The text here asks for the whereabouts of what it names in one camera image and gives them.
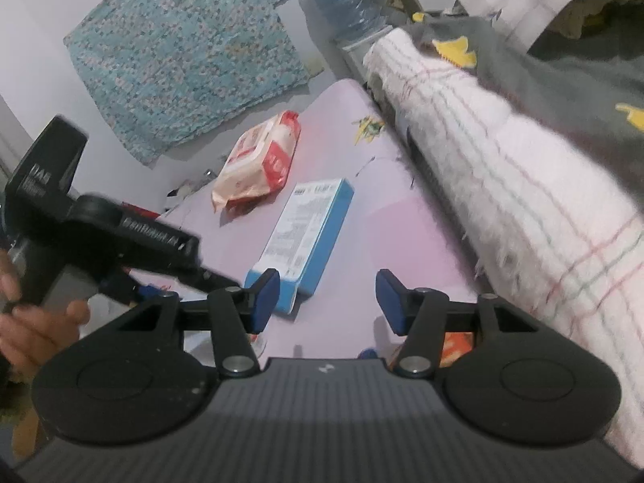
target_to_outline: circular pad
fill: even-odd
[[[32,399],[46,427],[69,440],[117,445],[161,436],[195,414],[208,393],[203,366],[137,334],[79,341],[41,369]]]
[[[493,436],[563,446],[603,433],[621,390],[599,359],[552,331],[501,334],[450,367],[456,411]]]

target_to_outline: yellow pattern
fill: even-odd
[[[432,40],[436,51],[447,61],[457,67],[466,67],[472,69],[477,66],[477,55],[474,52],[468,53],[468,37],[461,36],[457,40],[439,41]]]
[[[363,119],[353,122],[353,125],[358,125],[358,131],[355,134],[355,144],[358,144],[360,140],[371,143],[375,138],[380,136],[384,122],[372,116],[365,116]]]
[[[615,105],[615,110],[628,112],[629,114],[626,115],[627,122],[629,122],[633,127],[644,132],[644,109],[638,109],[628,103],[617,103],[617,105]]]

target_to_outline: finger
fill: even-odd
[[[38,372],[37,364],[3,337],[0,337],[0,352],[9,363],[25,376],[33,377]]]
[[[9,301],[18,301],[21,297],[20,282],[12,274],[0,276],[0,288]]]
[[[84,299],[72,301],[65,313],[78,325],[85,325],[89,321],[89,305]]]
[[[16,307],[12,314],[15,319],[53,341],[59,348],[69,347],[78,341],[78,326],[65,314],[47,312],[34,306]]]
[[[0,288],[9,301],[20,299],[20,282],[14,264],[5,250],[0,250]]]
[[[9,258],[7,251],[0,249],[0,275],[3,274],[15,275],[15,268],[14,264],[11,263],[11,258]]]
[[[36,365],[44,365],[58,351],[54,342],[7,314],[0,316],[0,335]]]

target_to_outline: blue patterned cloth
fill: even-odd
[[[65,38],[103,118],[143,163],[308,80],[280,0],[103,0]]]

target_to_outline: gray blanket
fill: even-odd
[[[465,36],[479,82],[556,130],[609,169],[644,205],[644,12],[624,8],[601,33],[566,40],[545,33],[529,54],[508,47],[489,22],[430,19],[407,28],[418,48]]]

